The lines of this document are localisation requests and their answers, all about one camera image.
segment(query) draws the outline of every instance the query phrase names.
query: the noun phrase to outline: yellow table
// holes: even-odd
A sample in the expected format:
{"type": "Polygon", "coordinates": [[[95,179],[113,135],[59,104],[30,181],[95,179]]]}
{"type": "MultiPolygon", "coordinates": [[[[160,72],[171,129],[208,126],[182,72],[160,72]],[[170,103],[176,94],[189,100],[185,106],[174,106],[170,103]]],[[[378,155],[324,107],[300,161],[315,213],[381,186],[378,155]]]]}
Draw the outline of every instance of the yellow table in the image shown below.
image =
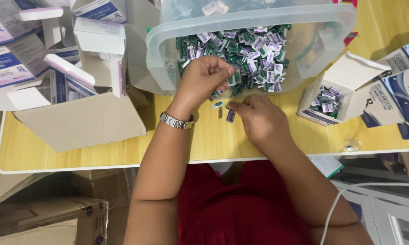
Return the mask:
{"type": "MultiPolygon", "coordinates": [[[[359,36],[347,50],[374,61],[409,43],[409,0],[359,1],[354,31],[358,31],[359,36]]],[[[348,144],[358,146],[358,153],[409,151],[409,140],[401,138],[396,125],[368,129],[362,119],[356,117],[342,124],[323,127],[297,116],[301,94],[312,82],[314,79],[308,79],[294,91],[270,96],[273,103],[288,115],[290,132],[304,153],[310,156],[346,154],[344,147],[348,144]]],[[[171,97],[155,95],[155,109],[142,113],[154,113],[157,119],[170,101],[171,97]]],[[[218,112],[213,110],[209,101],[201,106],[198,113],[200,119],[194,126],[191,163],[263,158],[246,138],[239,117],[233,124],[224,119],[218,120],[218,112]]],[[[121,142],[56,153],[7,112],[0,142],[0,172],[135,167],[140,163],[153,133],[149,131],[146,136],[121,142]]]]}

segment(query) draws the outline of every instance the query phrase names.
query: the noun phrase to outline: wrist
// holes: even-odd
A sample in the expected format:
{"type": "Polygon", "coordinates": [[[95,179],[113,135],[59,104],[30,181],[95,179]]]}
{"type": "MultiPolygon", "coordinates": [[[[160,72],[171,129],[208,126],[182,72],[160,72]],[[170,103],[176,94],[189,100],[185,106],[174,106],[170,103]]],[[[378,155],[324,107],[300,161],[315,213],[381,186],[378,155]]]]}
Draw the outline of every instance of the wrist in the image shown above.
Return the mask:
{"type": "Polygon", "coordinates": [[[167,110],[165,111],[169,116],[180,120],[180,121],[189,121],[191,117],[191,111],[187,105],[184,103],[178,103],[173,99],[167,110]]]}
{"type": "Polygon", "coordinates": [[[298,149],[292,138],[284,140],[282,138],[272,138],[262,140],[257,143],[259,146],[256,148],[268,159],[273,156],[282,156],[288,152],[293,152],[295,149],[298,149]]]}
{"type": "Polygon", "coordinates": [[[289,159],[299,155],[301,150],[297,147],[294,141],[285,144],[278,144],[273,149],[267,149],[262,154],[273,163],[285,163],[289,159]]]}

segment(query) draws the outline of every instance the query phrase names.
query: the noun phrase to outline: white cord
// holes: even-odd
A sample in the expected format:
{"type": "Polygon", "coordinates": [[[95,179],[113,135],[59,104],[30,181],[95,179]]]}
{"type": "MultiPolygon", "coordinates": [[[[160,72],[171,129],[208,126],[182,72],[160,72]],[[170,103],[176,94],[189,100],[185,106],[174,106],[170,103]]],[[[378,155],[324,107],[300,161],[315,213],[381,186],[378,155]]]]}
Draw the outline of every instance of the white cord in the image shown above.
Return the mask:
{"type": "Polygon", "coordinates": [[[332,208],[330,209],[330,212],[328,213],[327,216],[327,221],[325,222],[324,226],[324,233],[322,234],[322,239],[321,239],[321,245],[324,245],[325,241],[325,236],[327,235],[327,228],[328,228],[328,223],[330,222],[330,218],[332,216],[333,210],[336,207],[336,204],[339,201],[339,197],[342,195],[344,191],[347,189],[350,189],[351,187],[357,187],[357,186],[407,186],[409,187],[409,183],[361,183],[361,184],[352,184],[346,188],[343,188],[337,195],[336,199],[334,200],[334,203],[332,205],[332,208]]]}

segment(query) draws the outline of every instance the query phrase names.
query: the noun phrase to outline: watch band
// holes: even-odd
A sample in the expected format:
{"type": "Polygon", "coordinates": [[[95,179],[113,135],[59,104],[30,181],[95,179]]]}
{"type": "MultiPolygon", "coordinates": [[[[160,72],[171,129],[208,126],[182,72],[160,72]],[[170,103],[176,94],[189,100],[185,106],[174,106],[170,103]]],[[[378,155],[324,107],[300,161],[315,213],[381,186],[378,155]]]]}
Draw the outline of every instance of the watch band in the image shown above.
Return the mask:
{"type": "Polygon", "coordinates": [[[191,115],[188,122],[185,122],[185,121],[177,120],[177,119],[169,116],[165,112],[163,112],[163,113],[160,114],[159,119],[161,121],[163,121],[164,123],[176,128],[176,129],[187,130],[187,129],[191,128],[194,125],[194,116],[193,115],[191,115]]]}

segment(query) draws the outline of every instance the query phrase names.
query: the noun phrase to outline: clear plastic bin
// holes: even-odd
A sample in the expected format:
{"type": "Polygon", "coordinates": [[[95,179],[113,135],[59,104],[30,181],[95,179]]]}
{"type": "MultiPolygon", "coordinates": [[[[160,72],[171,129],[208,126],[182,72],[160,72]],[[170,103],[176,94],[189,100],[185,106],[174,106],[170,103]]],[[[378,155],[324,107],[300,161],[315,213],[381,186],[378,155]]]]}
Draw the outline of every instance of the clear plastic bin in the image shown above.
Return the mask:
{"type": "MultiPolygon", "coordinates": [[[[283,92],[300,86],[306,78],[317,76],[344,49],[343,40],[356,21],[351,4],[333,4],[332,0],[275,0],[254,5],[261,0],[222,0],[229,6],[226,14],[205,16],[202,7],[211,0],[164,0],[160,25],[146,37],[147,68],[163,91],[174,95],[180,82],[179,57],[175,38],[203,32],[246,27],[292,24],[288,31],[283,92]]],[[[263,92],[245,90],[243,95],[263,92]]]]}

